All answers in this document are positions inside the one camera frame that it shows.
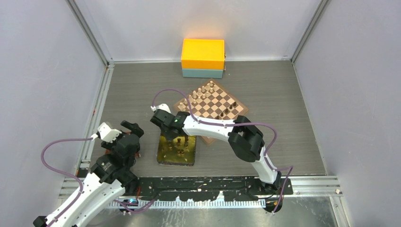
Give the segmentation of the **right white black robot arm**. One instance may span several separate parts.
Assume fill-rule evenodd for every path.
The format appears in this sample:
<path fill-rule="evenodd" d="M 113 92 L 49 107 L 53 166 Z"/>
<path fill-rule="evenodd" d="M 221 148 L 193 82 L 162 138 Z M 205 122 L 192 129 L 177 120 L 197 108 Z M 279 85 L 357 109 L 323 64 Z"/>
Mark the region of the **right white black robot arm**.
<path fill-rule="evenodd" d="M 161 129 L 168 140 L 178 136 L 202 136 L 227 142 L 235 155 L 256 170 L 263 190 L 275 194 L 281 188 L 281 172 L 268 157 L 268 150 L 277 139 L 273 131 L 272 141 L 266 145 L 259 124 L 239 115 L 235 120 L 216 120 L 195 116 L 189 112 L 170 113 L 168 109 L 152 106 L 151 122 Z"/>

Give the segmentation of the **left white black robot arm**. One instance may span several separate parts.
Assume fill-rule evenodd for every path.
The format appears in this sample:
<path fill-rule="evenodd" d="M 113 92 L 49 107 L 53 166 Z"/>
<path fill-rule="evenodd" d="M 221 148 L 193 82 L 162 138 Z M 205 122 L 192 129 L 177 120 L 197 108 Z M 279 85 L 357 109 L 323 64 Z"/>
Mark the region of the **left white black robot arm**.
<path fill-rule="evenodd" d="M 47 216 L 38 216 L 35 227 L 85 227 L 109 203 L 126 194 L 133 195 L 139 186 L 138 177 L 131 171 L 140 150 L 140 138 L 144 131 L 137 123 L 122 121 L 124 132 L 102 123 L 97 132 L 89 138 L 78 141 L 100 139 L 101 146 L 109 150 L 98 158 L 90 168 L 84 180 L 48 165 L 44 159 L 45 151 L 61 140 L 46 145 L 41 153 L 41 161 L 45 167 L 75 179 L 77 189 L 55 211 Z"/>

